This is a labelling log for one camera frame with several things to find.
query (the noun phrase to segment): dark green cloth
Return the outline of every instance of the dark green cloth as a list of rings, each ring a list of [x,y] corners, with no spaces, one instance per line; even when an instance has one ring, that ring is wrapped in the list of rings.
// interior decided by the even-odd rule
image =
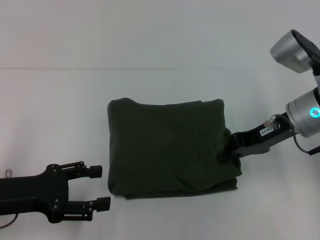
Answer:
[[[122,98],[107,110],[108,188],[114,195],[156,198],[237,189],[241,165],[224,152],[231,133],[222,100],[146,105]]]

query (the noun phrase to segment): cable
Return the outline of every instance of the cable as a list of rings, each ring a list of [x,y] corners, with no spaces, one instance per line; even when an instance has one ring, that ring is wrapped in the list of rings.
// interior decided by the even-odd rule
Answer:
[[[5,229],[6,227],[9,227],[11,224],[13,224],[17,220],[17,217],[18,217],[18,213],[14,216],[11,222],[7,223],[6,225],[0,226],[0,229]]]
[[[286,118],[285,116],[282,116],[281,114],[275,114],[274,115],[277,118],[281,118],[283,120],[285,120],[291,127],[291,131],[293,134],[293,140],[295,145],[298,147],[298,149],[300,149],[302,152],[304,152],[305,154],[308,154],[308,151],[304,150],[298,143],[297,138],[296,138],[296,134],[295,134],[295,127],[292,125],[292,123],[290,122],[290,120],[288,118]]]

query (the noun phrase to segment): white table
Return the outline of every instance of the white table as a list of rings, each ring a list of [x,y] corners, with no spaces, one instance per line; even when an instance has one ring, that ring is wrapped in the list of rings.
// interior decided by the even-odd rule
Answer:
[[[102,178],[69,182],[70,200],[111,196],[111,209],[91,222],[58,224],[20,214],[0,239],[319,239],[319,155],[300,152],[292,139],[242,158],[236,191],[128,201],[107,187],[111,100],[223,99],[226,126],[252,129],[316,86],[311,72],[282,67],[269,49],[292,28],[320,46],[319,7],[315,0],[2,1],[0,170],[20,177],[48,164],[102,165]],[[298,141],[311,149],[320,136]],[[12,217],[0,216],[0,225]]]

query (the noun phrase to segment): white background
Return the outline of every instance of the white background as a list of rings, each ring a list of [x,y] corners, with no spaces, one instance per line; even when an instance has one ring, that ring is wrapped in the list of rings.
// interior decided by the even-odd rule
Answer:
[[[312,90],[269,54],[297,29],[320,45],[316,0],[1,0],[0,169],[37,175],[49,164],[102,165],[69,183],[70,199],[111,196],[91,222],[20,214],[0,239],[318,240],[319,156],[288,139],[242,158],[238,190],[125,200],[107,188],[107,105],[225,102],[226,126],[252,129]],[[306,149],[320,136],[298,137]],[[0,216],[0,225],[13,216]]]

